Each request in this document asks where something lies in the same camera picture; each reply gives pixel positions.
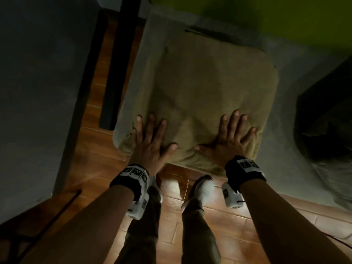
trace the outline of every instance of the black wristband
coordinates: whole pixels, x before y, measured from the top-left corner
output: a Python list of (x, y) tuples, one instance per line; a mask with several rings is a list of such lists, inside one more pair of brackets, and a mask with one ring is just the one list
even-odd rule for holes
[(228, 184), (234, 191), (240, 192), (240, 186), (253, 179), (261, 179), (266, 182), (262, 171), (253, 160), (243, 156), (235, 156), (225, 165)]
[(136, 165), (136, 164), (129, 165), (112, 180), (112, 182), (110, 183), (110, 187), (114, 185), (126, 186), (133, 191), (134, 193), (133, 200), (138, 201), (142, 194), (141, 182), (145, 184), (143, 186), (143, 190), (146, 191), (148, 177), (149, 175), (147, 170), (145, 170), (142, 166)]

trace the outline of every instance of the person's right arm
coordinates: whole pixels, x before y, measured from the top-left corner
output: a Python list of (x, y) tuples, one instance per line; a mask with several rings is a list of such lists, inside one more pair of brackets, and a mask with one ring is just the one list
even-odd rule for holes
[[(236, 155), (245, 156), (245, 149), (255, 134), (255, 128), (244, 132), (247, 115), (232, 113), (229, 123), (226, 115), (220, 120), (215, 148), (202, 145), (195, 150), (225, 168)], [(236, 174), (226, 174), (235, 179)], [(351, 264), (351, 260), (321, 231), (277, 194), (265, 181), (253, 179), (240, 186), (263, 249), (271, 262)]]

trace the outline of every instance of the pants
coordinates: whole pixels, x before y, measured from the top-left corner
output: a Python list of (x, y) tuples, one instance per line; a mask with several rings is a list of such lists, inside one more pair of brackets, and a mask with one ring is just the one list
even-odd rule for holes
[[(160, 195), (154, 187), (148, 190), (149, 202), (140, 220), (132, 220), (115, 264), (156, 264), (161, 212)], [(202, 204), (191, 199), (182, 213), (182, 264), (221, 263), (213, 232), (205, 222)]]

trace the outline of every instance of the person's left arm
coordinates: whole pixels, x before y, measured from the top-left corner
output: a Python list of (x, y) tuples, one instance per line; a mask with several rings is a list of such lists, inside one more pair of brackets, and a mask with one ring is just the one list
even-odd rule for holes
[[(177, 149), (171, 144), (160, 155), (166, 128), (163, 119), (156, 131), (155, 115), (151, 114), (143, 135), (142, 117), (133, 130), (135, 148), (129, 164), (138, 164), (154, 176)], [(103, 263), (116, 237), (134, 193), (123, 185), (114, 185), (74, 216), (57, 233), (40, 241), (24, 257), (21, 264), (99, 264)]]

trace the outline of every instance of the shoe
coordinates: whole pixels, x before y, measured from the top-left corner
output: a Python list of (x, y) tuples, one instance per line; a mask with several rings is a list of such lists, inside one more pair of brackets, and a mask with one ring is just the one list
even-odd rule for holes
[(151, 187), (151, 186), (154, 187), (158, 191), (158, 193), (160, 195), (160, 203), (162, 203), (164, 195), (163, 195), (163, 193), (161, 192), (159, 186), (156, 183), (156, 176), (149, 177), (149, 179), (148, 179), (148, 188)]
[(200, 177), (193, 185), (189, 193), (188, 200), (182, 204), (182, 212), (185, 210), (192, 198), (198, 199), (202, 203), (202, 208), (209, 201), (214, 192), (214, 181), (210, 175)]

